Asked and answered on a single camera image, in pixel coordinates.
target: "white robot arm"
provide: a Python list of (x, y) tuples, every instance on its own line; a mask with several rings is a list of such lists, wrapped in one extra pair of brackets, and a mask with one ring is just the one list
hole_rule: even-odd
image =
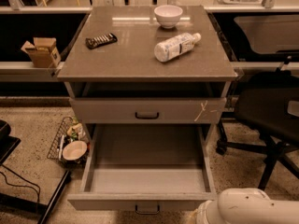
[(196, 224), (298, 224), (299, 202), (275, 201), (260, 189), (227, 189), (197, 210)]

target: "bowl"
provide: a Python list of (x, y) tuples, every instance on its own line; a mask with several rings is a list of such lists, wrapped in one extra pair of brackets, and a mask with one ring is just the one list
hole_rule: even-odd
[(87, 145), (83, 141), (74, 141), (69, 143), (63, 151), (63, 157), (67, 161), (76, 161), (80, 159), (87, 151)]
[(162, 5), (154, 9), (157, 22), (163, 28), (170, 29), (177, 25), (183, 13), (183, 9), (174, 5)]

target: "cable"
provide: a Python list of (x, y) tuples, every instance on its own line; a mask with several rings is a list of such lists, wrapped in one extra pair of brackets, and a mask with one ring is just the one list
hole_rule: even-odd
[(31, 186), (28, 186), (28, 185), (16, 185), (16, 184), (11, 184), (11, 183), (8, 183), (7, 182), (7, 177), (6, 175), (3, 173), (3, 172), (0, 172), (0, 174), (4, 177), (7, 185), (10, 185), (12, 187), (17, 187), (17, 188), (28, 188), (28, 189), (33, 189), (35, 192), (36, 192), (36, 195), (37, 195), (37, 201), (36, 201), (36, 209), (38, 207), (38, 204), (39, 204), (39, 197), (40, 197), (40, 187), (38, 186), (38, 184), (35, 184), (33, 182), (30, 182), (29, 180), (25, 179), (24, 177), (22, 177), (21, 175), (18, 175), (17, 173), (15, 173), (14, 171), (12, 171), (10, 168), (6, 167), (3, 163), (0, 164), (1, 166), (3, 166), (5, 169), (7, 169), (8, 171), (10, 171), (12, 174), (14, 174), (15, 176), (19, 177), (20, 179), (22, 179), (23, 181), (31, 184), (31, 185), (34, 185), (36, 186), (38, 189), (35, 189)]

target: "cardboard box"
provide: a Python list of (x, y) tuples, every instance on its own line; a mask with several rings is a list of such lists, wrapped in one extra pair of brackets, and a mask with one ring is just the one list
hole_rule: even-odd
[(56, 38), (34, 37), (34, 45), (26, 41), (21, 50), (27, 53), (37, 68), (56, 68), (61, 60)]

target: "white bottle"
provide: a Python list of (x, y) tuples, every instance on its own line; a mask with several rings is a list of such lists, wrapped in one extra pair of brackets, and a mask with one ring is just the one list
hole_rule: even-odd
[(169, 38), (156, 45), (154, 54), (164, 63), (194, 48), (196, 42), (201, 39), (200, 34), (184, 33)]

